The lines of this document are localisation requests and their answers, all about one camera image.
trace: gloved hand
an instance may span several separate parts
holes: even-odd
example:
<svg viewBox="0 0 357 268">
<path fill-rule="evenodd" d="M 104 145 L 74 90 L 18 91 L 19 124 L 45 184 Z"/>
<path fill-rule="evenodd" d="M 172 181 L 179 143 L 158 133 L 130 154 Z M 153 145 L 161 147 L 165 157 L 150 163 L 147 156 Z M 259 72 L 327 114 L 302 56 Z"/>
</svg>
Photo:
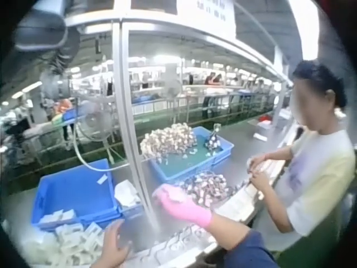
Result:
<svg viewBox="0 0 357 268">
<path fill-rule="evenodd" d="M 155 190 L 153 197 L 176 219 L 192 222 L 202 228 L 206 228 L 211 222 L 211 211 L 196 205 L 179 187 L 162 184 Z"/>
</svg>

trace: table surface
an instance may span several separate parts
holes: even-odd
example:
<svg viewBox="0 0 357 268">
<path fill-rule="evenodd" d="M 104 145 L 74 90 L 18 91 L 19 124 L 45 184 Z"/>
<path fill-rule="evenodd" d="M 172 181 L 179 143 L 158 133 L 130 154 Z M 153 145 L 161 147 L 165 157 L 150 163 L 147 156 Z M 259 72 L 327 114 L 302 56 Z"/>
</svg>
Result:
<svg viewBox="0 0 357 268">
<path fill-rule="evenodd" d="M 235 186 L 241 183 L 244 179 L 248 178 L 246 172 L 247 159 L 252 155 L 274 150 L 280 146 L 287 134 L 290 133 L 291 135 L 292 133 L 290 125 L 287 125 L 284 129 L 270 130 L 268 132 L 267 142 L 253 138 L 256 126 L 251 125 L 249 122 L 241 122 L 223 127 L 219 136 L 232 142 L 234 148 L 232 149 L 230 158 L 215 166 L 213 171 L 217 174 L 223 174 L 227 179 L 228 185 Z M 148 192 L 152 193 L 160 185 L 160 182 L 152 172 L 147 160 L 142 161 L 142 167 Z M 115 183 L 126 179 L 130 180 L 131 177 L 129 165 L 123 165 L 120 169 L 113 172 Z M 26 241 L 41 241 L 44 236 L 43 232 L 32 227 L 30 224 L 32 203 L 36 191 L 37 188 L 34 188 L 12 195 L 4 202 L 4 214 L 11 226 L 11 236 L 14 243 L 20 247 L 24 246 Z M 254 211 L 254 206 L 252 206 L 253 197 L 246 195 L 241 198 L 243 198 L 244 202 L 247 201 L 244 203 L 247 205 L 242 205 L 244 206 L 242 210 L 250 211 L 250 209 L 252 209 L 252 211 L 248 212 L 248 214 L 252 214 Z M 202 237 L 200 235 L 198 238 L 195 232 L 194 239 L 191 240 L 191 243 L 184 244 L 180 242 L 178 243 L 180 244 L 178 249 L 176 248 L 169 252 L 165 251 L 165 253 L 161 250 L 160 254 L 153 254 L 154 250 L 149 252 L 148 249 L 154 245 L 156 245 L 154 247 L 156 251 L 158 251 L 160 245 L 168 246 L 171 243 L 176 243 L 175 245 L 177 245 L 177 241 L 180 240 L 180 235 L 185 236 L 187 232 L 187 235 L 192 235 L 192 230 L 198 229 L 197 226 L 194 226 L 193 229 L 187 228 L 189 226 L 188 223 L 174 220 L 158 207 L 154 207 L 154 209 L 160 225 L 159 232 L 153 230 L 146 215 L 127 220 L 123 224 L 120 232 L 120 244 L 125 244 L 128 241 L 133 242 L 132 259 L 127 262 L 125 267 L 176 267 L 174 264 L 176 262 L 180 262 L 180 267 L 183 267 L 183 260 L 187 261 L 187 265 L 189 265 L 189 262 L 192 262 L 192 260 L 193 262 L 195 261 L 193 257 L 196 257 L 203 250 L 206 252 L 208 247 L 214 249 L 217 246 L 209 234 L 205 234 Z"/>
</svg>

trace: white t-shirt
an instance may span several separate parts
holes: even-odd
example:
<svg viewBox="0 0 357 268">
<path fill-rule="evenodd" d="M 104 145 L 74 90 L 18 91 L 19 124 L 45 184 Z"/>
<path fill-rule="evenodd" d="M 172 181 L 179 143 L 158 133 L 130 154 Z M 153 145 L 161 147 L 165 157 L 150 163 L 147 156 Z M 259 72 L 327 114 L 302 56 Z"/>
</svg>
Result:
<svg viewBox="0 0 357 268">
<path fill-rule="evenodd" d="M 338 205 L 354 178 L 355 154 L 345 130 L 306 131 L 292 146 L 288 170 L 275 191 L 287 208 L 293 232 L 281 233 L 264 208 L 254 221 L 270 251 L 283 251 L 308 236 Z"/>
</svg>

